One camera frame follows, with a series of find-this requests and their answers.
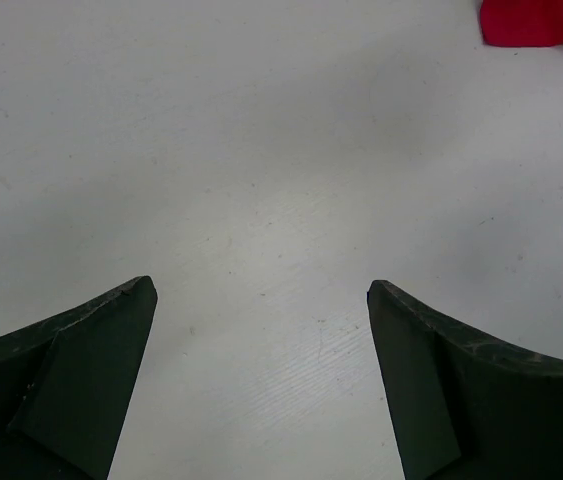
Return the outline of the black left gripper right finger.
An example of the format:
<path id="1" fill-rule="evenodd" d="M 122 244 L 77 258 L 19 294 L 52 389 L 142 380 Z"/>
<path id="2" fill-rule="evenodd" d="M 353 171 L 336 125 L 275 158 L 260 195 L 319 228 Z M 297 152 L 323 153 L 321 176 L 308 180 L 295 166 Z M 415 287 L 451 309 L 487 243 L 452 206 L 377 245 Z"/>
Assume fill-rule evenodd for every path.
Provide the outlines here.
<path id="1" fill-rule="evenodd" d="M 487 334 L 385 280 L 367 294 L 408 479 L 563 479 L 563 359 Z"/>

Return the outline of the bright red t shirt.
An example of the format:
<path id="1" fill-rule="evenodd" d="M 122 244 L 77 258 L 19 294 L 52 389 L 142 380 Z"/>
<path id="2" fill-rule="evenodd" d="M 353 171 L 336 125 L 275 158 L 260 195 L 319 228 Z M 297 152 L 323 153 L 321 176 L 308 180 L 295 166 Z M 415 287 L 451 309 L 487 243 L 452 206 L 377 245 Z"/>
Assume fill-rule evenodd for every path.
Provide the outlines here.
<path id="1" fill-rule="evenodd" d="M 563 0 L 485 0 L 479 22 L 486 44 L 503 48 L 563 45 Z"/>

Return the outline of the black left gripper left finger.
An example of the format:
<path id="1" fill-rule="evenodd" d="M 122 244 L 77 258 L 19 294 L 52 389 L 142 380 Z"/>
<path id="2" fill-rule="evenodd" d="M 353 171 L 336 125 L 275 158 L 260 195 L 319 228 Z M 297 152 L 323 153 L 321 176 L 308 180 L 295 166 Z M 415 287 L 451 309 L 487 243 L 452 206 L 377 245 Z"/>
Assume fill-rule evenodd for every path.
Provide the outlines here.
<path id="1" fill-rule="evenodd" d="M 105 479 L 157 291 L 133 278 L 0 336 L 0 479 Z"/>

